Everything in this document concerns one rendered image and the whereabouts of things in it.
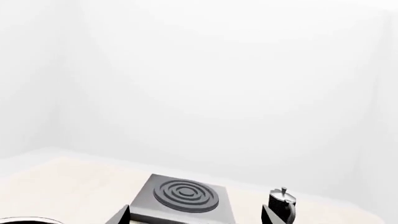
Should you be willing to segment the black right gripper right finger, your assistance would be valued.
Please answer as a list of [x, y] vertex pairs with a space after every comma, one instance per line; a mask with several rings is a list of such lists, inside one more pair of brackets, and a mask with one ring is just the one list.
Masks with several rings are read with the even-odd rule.
[[262, 224], [284, 224], [281, 220], [267, 205], [262, 205], [261, 213]]

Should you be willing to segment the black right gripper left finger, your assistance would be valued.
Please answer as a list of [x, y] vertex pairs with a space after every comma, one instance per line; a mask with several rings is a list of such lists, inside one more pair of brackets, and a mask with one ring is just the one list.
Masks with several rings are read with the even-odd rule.
[[105, 224], [130, 224], [131, 213], [129, 205], [123, 206], [116, 214], [114, 214]]

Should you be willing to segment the grey single-burner stove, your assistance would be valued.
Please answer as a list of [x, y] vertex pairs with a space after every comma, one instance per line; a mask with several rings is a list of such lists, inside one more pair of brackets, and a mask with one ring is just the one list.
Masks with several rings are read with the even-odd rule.
[[141, 223], [236, 224], [225, 187], [164, 175], [150, 175], [129, 208]]

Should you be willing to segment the black and silver moka pot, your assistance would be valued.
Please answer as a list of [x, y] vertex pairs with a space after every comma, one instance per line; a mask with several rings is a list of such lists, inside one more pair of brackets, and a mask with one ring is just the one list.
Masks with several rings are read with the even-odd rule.
[[268, 207], [286, 224], [293, 224], [296, 218], [297, 199], [287, 193], [287, 188], [270, 191]]

